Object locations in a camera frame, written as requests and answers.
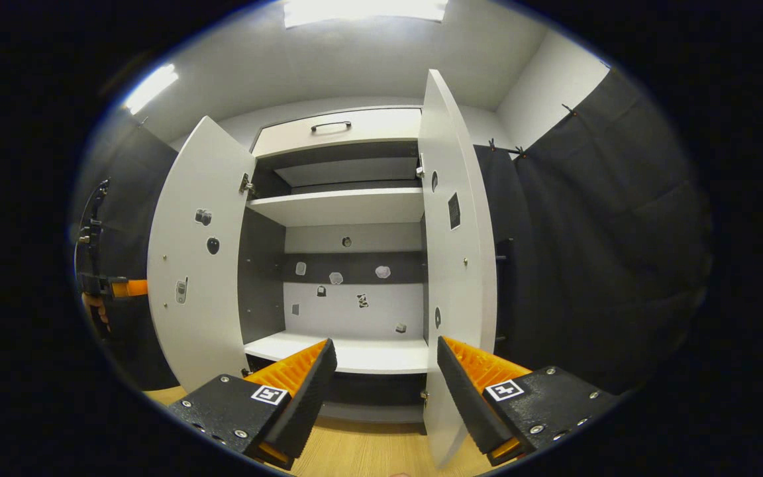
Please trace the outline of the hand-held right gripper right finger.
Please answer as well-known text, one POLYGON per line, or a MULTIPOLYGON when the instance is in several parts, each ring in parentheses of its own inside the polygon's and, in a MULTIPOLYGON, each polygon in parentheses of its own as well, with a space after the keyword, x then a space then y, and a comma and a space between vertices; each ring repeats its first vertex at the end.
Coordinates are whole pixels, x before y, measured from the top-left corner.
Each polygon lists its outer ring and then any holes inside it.
POLYGON ((547 452, 621 402, 559 366, 530 370, 449 337, 437 339, 437 365, 470 438, 493 467, 547 452))

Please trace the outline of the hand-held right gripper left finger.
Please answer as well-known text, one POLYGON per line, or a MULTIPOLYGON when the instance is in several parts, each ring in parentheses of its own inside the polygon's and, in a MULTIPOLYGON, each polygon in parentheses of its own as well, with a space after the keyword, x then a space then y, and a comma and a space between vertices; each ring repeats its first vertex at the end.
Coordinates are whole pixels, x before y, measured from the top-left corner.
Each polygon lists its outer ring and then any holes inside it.
POLYGON ((335 344, 323 339, 248 376, 218 375, 168 410, 218 446, 290 470, 305 450, 336 367, 335 344))

